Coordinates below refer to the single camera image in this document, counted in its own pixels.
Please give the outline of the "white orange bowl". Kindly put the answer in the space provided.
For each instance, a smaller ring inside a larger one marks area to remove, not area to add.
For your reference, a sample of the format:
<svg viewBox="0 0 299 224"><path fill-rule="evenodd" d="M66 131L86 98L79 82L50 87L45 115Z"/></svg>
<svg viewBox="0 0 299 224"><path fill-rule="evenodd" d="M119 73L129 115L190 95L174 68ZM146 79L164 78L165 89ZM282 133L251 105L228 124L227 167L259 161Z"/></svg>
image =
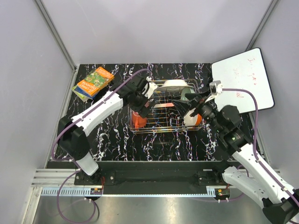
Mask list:
<svg viewBox="0 0 299 224"><path fill-rule="evenodd" d="M197 126L201 123L201 116L199 114L195 116L191 116L192 111L189 111L185 116L184 116L184 125L185 126Z"/></svg>

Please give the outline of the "pink beige plate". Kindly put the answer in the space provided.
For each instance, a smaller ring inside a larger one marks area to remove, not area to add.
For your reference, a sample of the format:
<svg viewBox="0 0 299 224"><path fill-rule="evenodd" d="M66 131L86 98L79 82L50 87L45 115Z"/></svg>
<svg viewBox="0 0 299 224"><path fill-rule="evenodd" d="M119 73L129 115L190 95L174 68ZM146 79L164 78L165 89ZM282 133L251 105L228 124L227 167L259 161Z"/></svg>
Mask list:
<svg viewBox="0 0 299 224"><path fill-rule="evenodd" d="M173 103L163 103L163 104L156 104L154 108L167 108L167 107L173 107Z"/></svg>

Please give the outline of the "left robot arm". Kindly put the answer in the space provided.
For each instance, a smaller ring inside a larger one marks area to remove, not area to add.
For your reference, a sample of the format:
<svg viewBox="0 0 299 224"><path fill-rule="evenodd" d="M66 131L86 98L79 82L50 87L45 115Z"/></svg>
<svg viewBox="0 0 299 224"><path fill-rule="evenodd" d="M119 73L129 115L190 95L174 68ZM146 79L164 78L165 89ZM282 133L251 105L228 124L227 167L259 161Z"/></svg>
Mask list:
<svg viewBox="0 0 299 224"><path fill-rule="evenodd" d="M58 123L57 144L85 173L85 180L97 184L101 179L98 164L90 153L87 137L104 119L125 106L145 118L155 105L150 97L158 88L150 77L135 75L119 86L114 85L98 102L72 117L63 117Z"/></svg>

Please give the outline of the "wire dish rack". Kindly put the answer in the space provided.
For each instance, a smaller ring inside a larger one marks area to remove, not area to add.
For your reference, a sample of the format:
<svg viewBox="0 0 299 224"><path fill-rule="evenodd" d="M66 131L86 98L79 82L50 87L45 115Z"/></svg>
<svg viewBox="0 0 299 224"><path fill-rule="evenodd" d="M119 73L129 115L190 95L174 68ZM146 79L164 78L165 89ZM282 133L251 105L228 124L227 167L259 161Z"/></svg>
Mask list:
<svg viewBox="0 0 299 224"><path fill-rule="evenodd" d="M174 99L180 100L182 91L164 92L156 91L150 98L156 104L171 103ZM147 115L147 124L143 128L134 128L132 122L132 109L128 109L128 126L134 133L163 133L163 132L183 132L183 131L197 131L202 128L204 122L197 126L185 126L184 118L180 116L177 109L173 107L167 108L152 108Z"/></svg>

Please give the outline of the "orange mug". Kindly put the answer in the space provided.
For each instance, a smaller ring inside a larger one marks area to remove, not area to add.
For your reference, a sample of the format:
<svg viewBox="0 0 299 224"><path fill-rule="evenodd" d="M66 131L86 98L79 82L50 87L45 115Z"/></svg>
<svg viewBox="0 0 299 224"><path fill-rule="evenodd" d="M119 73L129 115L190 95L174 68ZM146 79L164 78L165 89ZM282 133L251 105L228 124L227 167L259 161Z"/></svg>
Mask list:
<svg viewBox="0 0 299 224"><path fill-rule="evenodd" d="M147 124L147 118L142 118L137 112L132 112L132 122L134 128L143 128Z"/></svg>

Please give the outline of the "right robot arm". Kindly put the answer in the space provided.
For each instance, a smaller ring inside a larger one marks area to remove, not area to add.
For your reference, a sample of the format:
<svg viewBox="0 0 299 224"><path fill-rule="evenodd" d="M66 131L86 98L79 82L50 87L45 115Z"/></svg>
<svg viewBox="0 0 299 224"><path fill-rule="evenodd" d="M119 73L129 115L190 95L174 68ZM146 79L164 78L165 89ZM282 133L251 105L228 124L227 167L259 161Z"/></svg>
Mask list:
<svg viewBox="0 0 299 224"><path fill-rule="evenodd" d="M173 100L179 113L200 115L216 129L222 148L253 176L248 176L226 161L213 169L212 179L218 185L227 183L258 204L272 224L286 224L299 213L299 191L283 180L256 150L256 143L239 128L241 116L236 106L221 110L200 94L187 94L187 101Z"/></svg>

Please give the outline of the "white scalloped plate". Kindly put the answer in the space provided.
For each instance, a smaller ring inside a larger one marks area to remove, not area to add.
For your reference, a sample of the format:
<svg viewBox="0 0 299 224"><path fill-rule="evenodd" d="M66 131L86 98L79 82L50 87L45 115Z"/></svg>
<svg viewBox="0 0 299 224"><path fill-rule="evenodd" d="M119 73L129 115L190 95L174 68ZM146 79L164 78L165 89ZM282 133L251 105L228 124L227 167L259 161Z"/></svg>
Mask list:
<svg viewBox="0 0 299 224"><path fill-rule="evenodd" d="M193 88L188 85L185 80L181 79L173 79L167 80L164 84L156 89L156 91L164 91L164 92L177 92L182 91L184 88Z"/></svg>

